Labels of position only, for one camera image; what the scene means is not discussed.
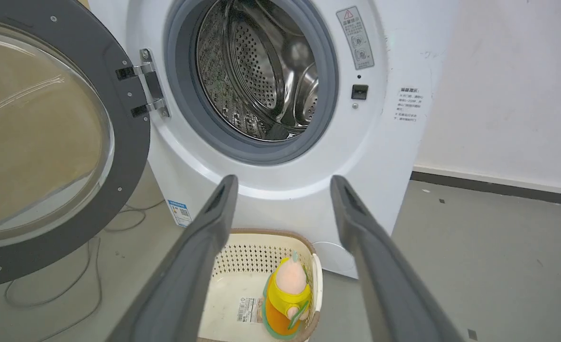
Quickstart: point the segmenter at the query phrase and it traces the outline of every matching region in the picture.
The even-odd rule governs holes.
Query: floor
[[[161,199],[148,169],[129,204],[146,207]],[[147,215],[130,231],[99,234],[101,305],[48,341],[102,341],[109,334],[182,232],[165,206]],[[139,218],[120,214],[107,229]],[[393,239],[465,341],[471,341],[469,329],[482,342],[561,340],[561,205],[412,181]],[[58,294],[85,266],[86,255],[85,247],[78,249],[16,281],[11,297],[25,303]],[[41,307],[10,307],[3,300],[7,285],[0,285],[0,341],[37,342],[88,314],[98,301],[93,264],[64,296]],[[324,274],[322,314],[311,342],[370,340],[358,281]]]

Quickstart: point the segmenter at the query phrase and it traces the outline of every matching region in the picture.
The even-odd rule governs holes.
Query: basket bottom
[[[259,309],[251,309],[253,305],[257,307],[257,301],[263,297],[269,276],[245,272],[211,279],[198,336],[223,342],[278,341],[272,338],[261,320],[257,320]]]

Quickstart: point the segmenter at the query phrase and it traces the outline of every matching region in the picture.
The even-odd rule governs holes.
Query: yellow plush toy
[[[263,291],[263,324],[269,333],[279,340],[290,340],[297,333],[300,321],[308,317],[311,290],[304,266],[298,261],[298,253],[284,258],[268,278]]]

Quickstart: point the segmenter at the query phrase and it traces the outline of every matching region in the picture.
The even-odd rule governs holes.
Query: perforated basket side
[[[233,229],[228,243],[215,258],[212,280],[228,273],[270,274],[280,261],[298,253],[308,275],[313,303],[304,328],[290,342],[305,342],[317,327],[322,301],[322,268],[313,245],[293,232],[265,229]],[[223,342],[199,338],[198,342]]]

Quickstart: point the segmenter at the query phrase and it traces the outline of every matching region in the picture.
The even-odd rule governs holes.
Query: door hinge
[[[146,80],[146,87],[152,96],[152,102],[131,109],[133,116],[142,115],[148,112],[157,111],[160,115],[170,117],[166,106],[165,97],[160,87],[159,77],[156,74],[156,66],[152,59],[152,52],[148,48],[139,51],[141,65],[125,67],[116,70],[119,80],[143,75]]]

